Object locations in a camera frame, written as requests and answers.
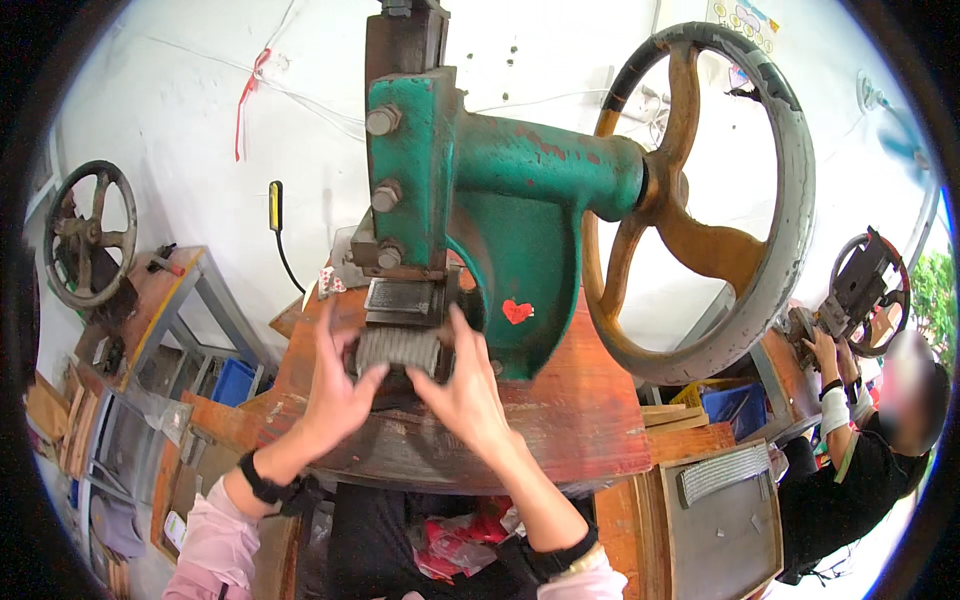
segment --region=black shirt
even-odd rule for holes
[[[914,468],[926,460],[891,449],[874,413],[855,436],[855,446],[840,483],[837,468],[827,465],[808,477],[780,486],[783,524],[783,570],[796,572],[839,548],[859,540],[876,526],[894,503],[907,495]]]

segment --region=red ribbon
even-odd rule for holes
[[[247,85],[243,88],[243,94],[240,95],[240,102],[237,103],[237,127],[233,135],[233,155],[237,162],[240,162],[240,113],[243,105],[247,102],[247,97],[256,89],[256,72],[260,70],[263,63],[270,57],[270,48],[264,48],[260,56],[253,62],[253,72],[247,79]]]

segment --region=small handwheel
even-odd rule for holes
[[[756,86],[777,149],[777,207],[766,242],[735,228],[697,222],[685,210],[684,164],[700,119],[697,58],[712,50],[743,69]],[[813,230],[813,144],[804,113],[778,68],[745,37],[719,25],[686,23],[651,36],[620,70],[595,134],[613,133],[620,111],[643,75],[669,55],[671,109],[660,147],[644,156],[646,182],[634,211],[620,222],[604,282],[597,217],[585,212],[583,284],[600,339],[624,369],[659,385],[681,385],[722,371],[766,332],[796,286]],[[641,348],[617,318],[640,235],[657,228],[663,244],[688,269],[725,279],[736,294],[726,318],[696,343],[670,352]]]
[[[836,261],[833,263],[833,271],[830,272],[829,289],[833,289],[833,284],[836,281],[836,278],[840,275],[840,270],[843,268],[844,263],[846,262],[845,259],[850,256],[850,253],[855,249],[866,247],[867,242],[869,241],[870,235],[864,233],[847,242],[847,245],[843,247],[843,249],[837,255]],[[903,257],[900,256],[900,253],[897,252],[897,249],[894,248],[894,245],[891,244],[887,238],[881,235],[880,241],[883,243],[883,253],[886,254],[887,259],[893,263],[894,271],[900,275],[900,281],[902,284],[899,290],[891,290],[887,292],[887,294],[884,295],[884,297],[880,300],[878,306],[880,308],[887,308],[894,304],[899,304],[901,312],[900,324],[897,325],[897,330],[894,332],[894,335],[887,338],[887,341],[879,346],[871,345],[871,341],[874,338],[873,314],[868,316],[863,321],[863,337],[859,342],[856,342],[853,337],[860,329],[861,324],[852,324],[846,334],[847,342],[850,344],[850,350],[857,356],[862,356],[863,358],[877,358],[878,356],[883,356],[886,354],[887,349],[890,347],[890,343],[894,340],[894,337],[906,328],[907,316],[910,314],[910,275],[906,272],[906,266],[903,264]]]
[[[78,217],[74,213],[73,186],[91,175],[97,176],[97,187],[93,192],[93,211],[89,218]],[[107,188],[116,183],[127,209],[127,229],[125,231],[103,231],[101,221],[104,216],[104,201]],[[54,257],[54,241],[59,238],[61,244],[68,244],[78,258],[78,276],[76,290],[71,292],[60,278]],[[43,237],[43,261],[47,277],[57,298],[75,310],[90,310],[109,300],[133,264],[133,249],[136,245],[136,204],[133,202],[133,190],[124,174],[112,162],[91,160],[71,173],[63,182],[57,197],[54,198],[47,214],[46,231]],[[91,250],[101,248],[119,248],[123,254],[120,267],[102,289],[93,289],[93,266]]]

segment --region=hand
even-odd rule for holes
[[[856,359],[853,358],[847,338],[840,338],[837,342],[837,366],[844,385],[852,384],[860,376],[860,370],[856,367]]]
[[[411,367],[407,367],[407,375],[447,429],[490,465],[516,433],[504,415],[483,334],[470,328],[456,305],[450,306],[450,323],[457,362],[449,383],[437,385],[425,372]]]
[[[373,394],[390,365],[367,369],[356,385],[344,371],[344,348],[359,335],[358,329],[332,333],[330,320],[335,301],[328,300],[314,329],[317,365],[313,371],[310,399],[301,428],[304,443],[316,457],[325,454],[363,425],[373,405]]]
[[[820,373],[823,374],[823,382],[828,384],[830,381],[840,378],[840,371],[837,368],[837,346],[833,343],[833,338],[819,327],[813,329],[813,334],[815,342],[811,343],[809,340],[804,340],[804,344],[817,357]]]

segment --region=pink shirt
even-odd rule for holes
[[[187,515],[186,540],[163,600],[217,600],[224,583],[227,600],[252,600],[253,553],[260,547],[257,520],[244,515],[224,490],[221,477],[204,498],[197,494]],[[540,586],[538,600],[619,600],[627,578],[607,557],[591,570],[561,576]],[[415,591],[404,600],[422,600]]]

